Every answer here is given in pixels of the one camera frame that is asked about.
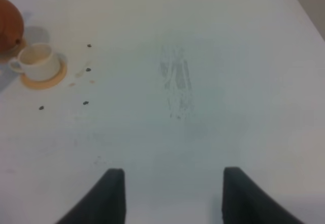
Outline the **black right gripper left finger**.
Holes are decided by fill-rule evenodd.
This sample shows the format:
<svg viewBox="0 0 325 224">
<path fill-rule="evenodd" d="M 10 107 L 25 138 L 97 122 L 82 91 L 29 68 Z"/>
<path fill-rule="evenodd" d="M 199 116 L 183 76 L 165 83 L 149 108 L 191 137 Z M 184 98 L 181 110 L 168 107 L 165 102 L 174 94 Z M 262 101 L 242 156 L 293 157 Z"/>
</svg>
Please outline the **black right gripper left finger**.
<svg viewBox="0 0 325 224">
<path fill-rule="evenodd" d="M 58 223 L 125 223 L 125 219 L 125 173 L 109 169 Z"/>
</svg>

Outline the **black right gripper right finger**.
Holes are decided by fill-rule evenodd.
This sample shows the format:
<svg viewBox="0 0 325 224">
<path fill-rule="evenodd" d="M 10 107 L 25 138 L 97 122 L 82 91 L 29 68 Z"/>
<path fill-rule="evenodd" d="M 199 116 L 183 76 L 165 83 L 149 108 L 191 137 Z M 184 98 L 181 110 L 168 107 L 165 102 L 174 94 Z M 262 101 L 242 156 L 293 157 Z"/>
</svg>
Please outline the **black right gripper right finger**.
<svg viewBox="0 0 325 224">
<path fill-rule="evenodd" d="M 301 223 L 238 167 L 223 171 L 224 223 Z"/>
</svg>

